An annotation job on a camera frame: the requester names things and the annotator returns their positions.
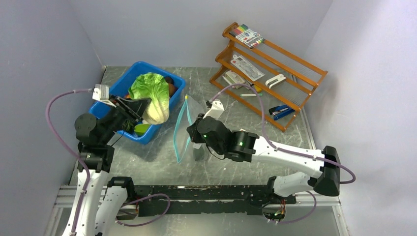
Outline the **green napa cabbage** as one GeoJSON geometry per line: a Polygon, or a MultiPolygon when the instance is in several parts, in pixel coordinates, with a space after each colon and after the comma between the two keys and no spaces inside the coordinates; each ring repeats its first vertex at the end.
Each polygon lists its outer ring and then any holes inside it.
{"type": "Polygon", "coordinates": [[[149,98],[150,104],[143,114],[143,119],[149,124],[162,124],[169,118],[169,84],[164,76],[157,73],[146,73],[136,77],[128,89],[132,100],[149,98]]]}

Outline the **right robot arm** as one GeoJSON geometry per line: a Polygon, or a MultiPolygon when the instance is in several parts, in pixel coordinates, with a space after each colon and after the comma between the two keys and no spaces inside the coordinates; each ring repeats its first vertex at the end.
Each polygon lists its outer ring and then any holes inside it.
{"type": "Polygon", "coordinates": [[[232,161],[269,162],[295,170],[295,174],[274,178],[273,186],[266,189],[266,199],[272,204],[304,191],[313,190],[330,197],[340,194],[340,159],[334,147],[319,150],[268,143],[263,136],[231,131],[221,121],[202,114],[186,131],[192,142],[205,144],[232,161]]]}

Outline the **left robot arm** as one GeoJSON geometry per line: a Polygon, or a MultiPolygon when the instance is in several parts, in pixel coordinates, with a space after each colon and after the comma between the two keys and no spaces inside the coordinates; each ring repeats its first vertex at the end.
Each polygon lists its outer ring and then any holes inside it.
{"type": "Polygon", "coordinates": [[[103,236],[116,219],[122,204],[134,202],[136,190],[130,177],[107,181],[114,156],[108,144],[126,122],[137,123],[150,98],[128,100],[112,95],[107,108],[80,115],[74,124],[79,141],[78,182],[64,236],[103,236]]]}

